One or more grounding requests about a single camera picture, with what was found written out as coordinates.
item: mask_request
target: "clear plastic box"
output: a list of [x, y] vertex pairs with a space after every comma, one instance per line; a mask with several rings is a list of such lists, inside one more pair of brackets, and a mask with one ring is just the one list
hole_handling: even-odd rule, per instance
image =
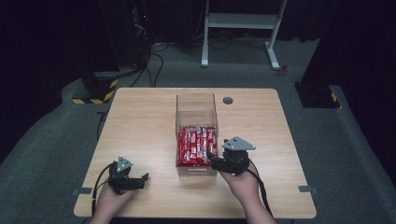
[[206, 156], [218, 156], [218, 120], [213, 93], [177, 95], [176, 167], [179, 176], [217, 175]]

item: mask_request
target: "black wire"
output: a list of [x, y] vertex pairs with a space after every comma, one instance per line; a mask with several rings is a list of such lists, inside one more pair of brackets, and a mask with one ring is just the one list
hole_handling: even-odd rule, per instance
[[120, 79], [122, 77], [128, 77], [128, 76], [134, 75], [134, 74], [138, 73], [139, 70], [140, 70], [140, 68], [136, 68], [136, 69], [134, 69], [132, 71], [129, 71], [129, 72], [126, 72], [126, 73], [122, 73], [122, 74], [119, 74], [119, 75], [114, 76], [114, 77], [101, 77], [101, 79], [102, 80]]
[[134, 82], [131, 84], [130, 87], [132, 87], [134, 84], [136, 84], [137, 80], [139, 80], [139, 78], [142, 76], [142, 74], [145, 72], [146, 69], [142, 69], [142, 71], [140, 72], [139, 76], [137, 76], [137, 78], [134, 80]]
[[256, 43], [261, 43], [264, 42], [265, 38], [257, 37], [252, 40], [238, 40], [234, 39], [233, 42], [237, 44], [256, 44]]
[[88, 217], [84, 218], [84, 220], [82, 220], [81, 224], [86, 223], [88, 221], [88, 219], [89, 219]]
[[260, 192], [262, 193], [262, 202], [264, 203], [264, 206], [267, 209], [268, 213], [273, 217], [274, 215], [272, 214], [270, 204], [268, 203], [267, 200], [267, 191], [265, 190], [264, 183], [262, 182], [262, 179], [259, 176], [259, 171], [257, 170], [256, 165], [253, 163], [253, 161], [250, 162], [251, 164], [253, 164], [254, 168], [256, 169], [257, 174], [255, 174], [253, 171], [249, 170], [248, 168], [246, 169], [246, 171], [248, 171], [251, 175], [253, 175], [257, 179], [257, 182], [259, 183], [260, 186]]
[[157, 57], [159, 57], [159, 58], [161, 59], [161, 67], [160, 67], [160, 69], [158, 69], [157, 75], [155, 75], [155, 78], [154, 78], [154, 85], [153, 85], [153, 87], [156, 87], [156, 86], [157, 86], [157, 79], [158, 79], [158, 76], [160, 75], [161, 70], [163, 70], [163, 57], [161, 57], [161, 55], [156, 54], [156, 53], [151, 53], [151, 54], [152, 54], [152, 55], [155, 55], [155, 56], [157, 56]]
[[92, 216], [95, 215], [95, 210], [96, 210], [96, 194], [98, 190], [98, 184], [99, 180], [101, 179], [103, 173], [111, 166], [114, 164], [114, 162], [110, 163], [103, 169], [103, 171], [99, 174], [98, 178], [96, 179], [95, 187], [93, 188], [93, 193], [92, 193]]
[[100, 185], [96, 188], [96, 190], [98, 190], [100, 187], [102, 187], [105, 183], [108, 183], [108, 180], [105, 181], [105, 182], [103, 182], [102, 184], [100, 184]]
[[160, 45], [162, 45], [162, 44], [165, 44], [165, 45], [166, 45], [164, 49], [152, 50], [151, 52], [161, 52], [161, 51], [165, 51], [166, 49], [169, 48], [169, 43], [168, 43], [168, 42], [164, 42], [164, 43], [161, 43], [161, 44], [155, 44], [155, 45], [153, 45], [153, 46], [160, 46]]
[[212, 49], [227, 49], [233, 44], [233, 38], [230, 35], [227, 35], [227, 36], [219, 36], [218, 35], [217, 38], [215, 38], [215, 39], [220, 42], [226, 42], [226, 41], [228, 42], [229, 41], [230, 43], [223, 48], [217, 48], [217, 47], [214, 47], [213, 45], [207, 44]]
[[149, 70], [148, 67], [146, 67], [146, 72], [148, 72], [148, 81], [149, 81], [149, 86], [153, 87], [153, 83], [152, 83], [152, 75], [151, 75], [151, 71]]
[[198, 33], [203, 18], [205, 19], [205, 17], [203, 17], [203, 15], [204, 15], [204, 0], [201, 1], [201, 10], [200, 11], [201, 11], [201, 14], [199, 16], [198, 25], [197, 25], [197, 28], [195, 29], [195, 33], [192, 35], [192, 38], [194, 38], [196, 36], [196, 34]]
[[108, 113], [109, 110], [110, 110], [110, 108], [107, 111], [105, 111], [105, 112], [97, 112], [96, 113], [96, 114], [101, 114], [98, 126], [96, 128], [96, 141], [99, 141], [100, 125], [101, 125], [102, 122], [106, 121], [106, 116], [107, 116], [107, 113]]

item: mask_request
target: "metal frame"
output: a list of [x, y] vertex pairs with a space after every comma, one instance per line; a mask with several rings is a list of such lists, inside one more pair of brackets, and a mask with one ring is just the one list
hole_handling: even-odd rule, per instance
[[209, 0], [206, 0], [205, 7], [205, 33], [204, 44], [202, 49], [202, 67], [209, 66], [209, 49], [208, 49], [208, 32], [209, 27], [224, 28], [248, 28], [248, 29], [269, 29], [273, 30], [269, 42], [265, 42], [265, 49], [271, 61], [273, 69], [280, 68], [274, 52], [276, 35], [282, 22], [283, 13], [288, 0], [282, 0], [280, 9], [275, 15], [258, 15], [258, 14], [229, 14], [229, 13], [210, 13]]

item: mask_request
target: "human hand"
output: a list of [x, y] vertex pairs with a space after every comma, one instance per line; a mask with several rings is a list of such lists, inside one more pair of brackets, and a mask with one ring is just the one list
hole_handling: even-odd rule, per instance
[[[258, 175], [256, 167], [250, 162], [248, 169]], [[247, 223], [249, 224], [276, 224], [274, 218], [265, 209], [259, 197], [259, 183], [253, 174], [244, 172], [240, 175], [232, 175], [219, 172], [230, 186], [233, 196], [242, 204]]]
[[103, 185], [99, 195], [95, 214], [91, 224], [109, 223], [121, 208], [134, 196], [135, 190], [127, 190], [119, 195], [107, 183]]
[[[249, 163], [248, 169], [254, 174], [258, 173], [251, 162]], [[257, 179], [252, 174], [248, 172], [244, 172], [240, 175], [232, 175], [224, 172], [219, 173], [230, 186], [233, 196], [235, 196], [240, 203], [260, 200], [259, 185]]]

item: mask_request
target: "red snack pack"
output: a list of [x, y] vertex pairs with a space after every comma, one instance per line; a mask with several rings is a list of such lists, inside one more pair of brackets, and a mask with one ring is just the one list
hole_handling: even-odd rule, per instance
[[213, 126], [184, 126], [180, 128], [177, 139], [178, 166], [207, 166], [210, 160], [206, 151], [217, 155], [216, 129]]

